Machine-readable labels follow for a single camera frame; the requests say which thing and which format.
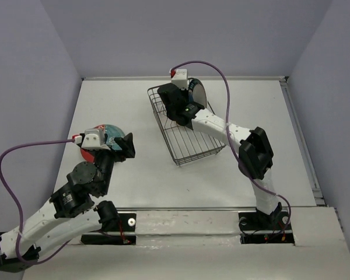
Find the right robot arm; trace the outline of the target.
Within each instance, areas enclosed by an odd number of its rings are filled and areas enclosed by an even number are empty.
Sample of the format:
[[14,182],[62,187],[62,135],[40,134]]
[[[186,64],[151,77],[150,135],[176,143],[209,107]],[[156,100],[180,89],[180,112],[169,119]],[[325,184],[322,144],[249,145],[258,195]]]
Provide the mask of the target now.
[[215,138],[237,154],[239,170],[252,180],[256,198],[257,222],[269,229],[278,222],[282,207],[273,186],[264,180],[274,156],[264,129],[248,129],[230,124],[207,109],[207,96],[200,80],[191,79],[187,89],[173,83],[157,89],[167,117],[178,125]]

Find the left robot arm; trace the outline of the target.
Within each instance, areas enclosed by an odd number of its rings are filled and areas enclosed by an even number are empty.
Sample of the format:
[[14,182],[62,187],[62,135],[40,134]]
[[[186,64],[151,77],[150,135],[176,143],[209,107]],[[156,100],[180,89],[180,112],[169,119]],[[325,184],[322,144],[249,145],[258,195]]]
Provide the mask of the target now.
[[136,215],[118,212],[112,201],[95,203],[93,199],[107,195],[115,163],[135,157],[133,135],[111,136],[103,129],[93,128],[67,142],[91,154],[93,160],[78,163],[67,174],[66,183],[28,219],[2,172],[4,157],[21,147],[12,147],[0,156],[0,179],[19,210],[18,227],[0,232],[0,271],[18,273],[39,265],[40,258],[49,251],[59,252],[69,241],[87,232],[113,232],[123,245],[132,243],[133,239],[124,234],[134,232]]

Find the green rimmed white plate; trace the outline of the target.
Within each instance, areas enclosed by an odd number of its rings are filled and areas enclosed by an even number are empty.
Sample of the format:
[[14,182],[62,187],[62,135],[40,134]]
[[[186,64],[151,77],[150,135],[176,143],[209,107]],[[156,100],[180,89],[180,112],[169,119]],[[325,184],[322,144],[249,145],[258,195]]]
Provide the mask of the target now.
[[189,100],[196,102],[207,108],[207,95],[202,82],[196,78],[188,79],[188,96]]

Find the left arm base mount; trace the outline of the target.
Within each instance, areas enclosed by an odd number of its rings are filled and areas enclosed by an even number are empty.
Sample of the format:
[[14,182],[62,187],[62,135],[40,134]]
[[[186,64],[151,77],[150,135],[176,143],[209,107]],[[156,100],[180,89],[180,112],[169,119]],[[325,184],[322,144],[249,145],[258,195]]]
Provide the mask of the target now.
[[110,229],[95,230],[81,235],[84,245],[133,246],[136,245],[136,212],[119,212],[120,221]]

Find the red and teal plate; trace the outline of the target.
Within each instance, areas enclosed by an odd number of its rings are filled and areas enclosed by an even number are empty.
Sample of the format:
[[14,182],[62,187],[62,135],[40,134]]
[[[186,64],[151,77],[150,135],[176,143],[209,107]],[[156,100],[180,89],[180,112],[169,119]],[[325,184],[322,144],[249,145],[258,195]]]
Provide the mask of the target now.
[[116,144],[115,137],[124,137],[124,132],[118,128],[115,125],[110,124],[102,124],[98,125],[94,128],[102,128],[105,133],[105,139],[106,139],[106,145],[108,146],[108,149],[101,149],[101,150],[84,150],[81,148],[80,144],[80,153],[83,157],[83,159],[87,162],[93,162],[95,158],[95,153],[103,150],[108,151],[119,151],[121,148]]

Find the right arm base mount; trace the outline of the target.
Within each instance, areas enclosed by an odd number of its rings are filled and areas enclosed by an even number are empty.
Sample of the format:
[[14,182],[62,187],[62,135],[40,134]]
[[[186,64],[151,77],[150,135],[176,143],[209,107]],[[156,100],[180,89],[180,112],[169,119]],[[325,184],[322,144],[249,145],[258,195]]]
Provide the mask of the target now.
[[256,212],[239,213],[241,244],[294,244],[291,224],[286,229],[288,213],[281,212],[273,224],[263,225],[257,219]]

